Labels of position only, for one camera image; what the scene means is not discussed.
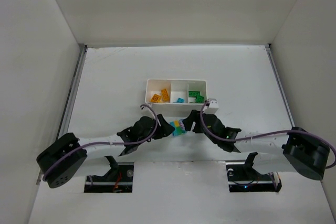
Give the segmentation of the green lego plate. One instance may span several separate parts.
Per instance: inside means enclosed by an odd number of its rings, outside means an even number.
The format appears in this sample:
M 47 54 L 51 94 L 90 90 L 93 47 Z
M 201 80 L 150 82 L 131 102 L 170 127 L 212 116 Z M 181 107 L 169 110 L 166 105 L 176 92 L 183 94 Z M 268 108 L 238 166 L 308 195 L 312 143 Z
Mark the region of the green lego plate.
M 192 91 L 192 90 L 188 91 L 188 96 L 189 97 L 197 97 L 198 95 L 201 95 L 201 93 L 199 91 Z

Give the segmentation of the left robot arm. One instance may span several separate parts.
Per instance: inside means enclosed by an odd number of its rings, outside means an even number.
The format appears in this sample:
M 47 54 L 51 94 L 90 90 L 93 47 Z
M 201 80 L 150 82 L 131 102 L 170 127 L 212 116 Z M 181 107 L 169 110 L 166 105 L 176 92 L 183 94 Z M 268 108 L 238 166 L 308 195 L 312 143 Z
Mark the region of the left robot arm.
M 66 133 L 37 156 L 42 180 L 50 188 L 60 187 L 79 176 L 85 162 L 104 157 L 114 168 L 115 157 L 129 155 L 144 143 L 170 136 L 174 126 L 159 114 L 154 119 L 142 116 L 133 126 L 108 137 L 78 138 L 74 133 Z

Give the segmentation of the yellow curved lego brick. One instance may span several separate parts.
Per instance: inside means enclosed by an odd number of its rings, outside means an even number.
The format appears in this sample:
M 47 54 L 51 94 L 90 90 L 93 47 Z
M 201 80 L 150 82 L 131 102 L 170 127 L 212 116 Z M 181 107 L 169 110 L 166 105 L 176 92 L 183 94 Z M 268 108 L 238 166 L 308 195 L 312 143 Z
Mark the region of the yellow curved lego brick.
M 154 94 L 153 97 L 150 100 L 151 103 L 160 103 L 161 102 L 161 96 L 159 94 Z

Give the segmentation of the blue square lego brick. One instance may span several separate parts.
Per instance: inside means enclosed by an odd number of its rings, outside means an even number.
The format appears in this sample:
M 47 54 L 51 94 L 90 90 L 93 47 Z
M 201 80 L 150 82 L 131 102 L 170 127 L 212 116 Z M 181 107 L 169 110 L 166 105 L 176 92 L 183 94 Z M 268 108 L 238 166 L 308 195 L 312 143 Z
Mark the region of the blue square lego brick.
M 182 99 L 182 98 L 178 98 L 176 101 L 175 101 L 175 103 L 184 103 L 184 99 Z

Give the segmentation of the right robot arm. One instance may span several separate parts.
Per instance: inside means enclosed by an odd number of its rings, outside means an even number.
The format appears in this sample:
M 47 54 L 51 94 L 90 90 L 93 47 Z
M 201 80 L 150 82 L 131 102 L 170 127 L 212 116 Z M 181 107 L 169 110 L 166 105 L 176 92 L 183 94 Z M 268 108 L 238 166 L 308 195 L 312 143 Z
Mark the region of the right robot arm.
M 214 114 L 192 110 L 182 120 L 185 131 L 206 135 L 229 153 L 247 153 L 244 166 L 261 175 L 297 172 L 312 180 L 323 180 L 329 154 L 335 148 L 322 138 L 299 127 L 254 135 L 225 126 Z

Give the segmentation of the small green yellow lego piece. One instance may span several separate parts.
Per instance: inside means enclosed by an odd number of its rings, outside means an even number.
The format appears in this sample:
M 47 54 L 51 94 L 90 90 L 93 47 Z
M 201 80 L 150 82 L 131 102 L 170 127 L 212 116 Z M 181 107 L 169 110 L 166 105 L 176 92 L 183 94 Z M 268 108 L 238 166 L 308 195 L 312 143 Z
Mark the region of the small green yellow lego piece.
M 195 103 L 201 104 L 201 103 L 204 103 L 204 101 L 205 101 L 205 98 L 203 96 L 201 95 L 196 96 Z

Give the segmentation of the white three-compartment tray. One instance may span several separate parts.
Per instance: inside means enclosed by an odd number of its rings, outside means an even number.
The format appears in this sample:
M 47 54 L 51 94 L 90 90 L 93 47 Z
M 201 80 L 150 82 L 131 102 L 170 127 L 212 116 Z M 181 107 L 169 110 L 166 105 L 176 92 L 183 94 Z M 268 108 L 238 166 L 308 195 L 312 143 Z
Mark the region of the white three-compartment tray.
M 161 90 L 167 89 L 170 102 L 163 102 Z M 189 97 L 188 91 L 199 91 L 201 96 L 207 99 L 207 85 L 205 80 L 188 79 L 149 79 L 146 82 L 145 103 L 150 103 L 152 108 L 158 112 L 189 112 L 199 110 L 202 103 L 195 103 L 196 97 Z M 151 103 L 154 94 L 161 96 L 160 103 Z M 184 99 L 184 103 L 175 103 L 178 98 Z

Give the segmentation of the multicolor lego cluster with frog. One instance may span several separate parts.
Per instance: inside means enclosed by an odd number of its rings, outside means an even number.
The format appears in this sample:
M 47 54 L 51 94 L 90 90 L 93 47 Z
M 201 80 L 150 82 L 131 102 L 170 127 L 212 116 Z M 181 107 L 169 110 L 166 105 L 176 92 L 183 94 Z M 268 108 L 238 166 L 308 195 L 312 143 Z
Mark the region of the multicolor lego cluster with frog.
M 176 121 L 170 122 L 170 125 L 174 127 L 174 131 L 172 133 L 174 137 L 186 133 L 183 120 L 176 120 Z

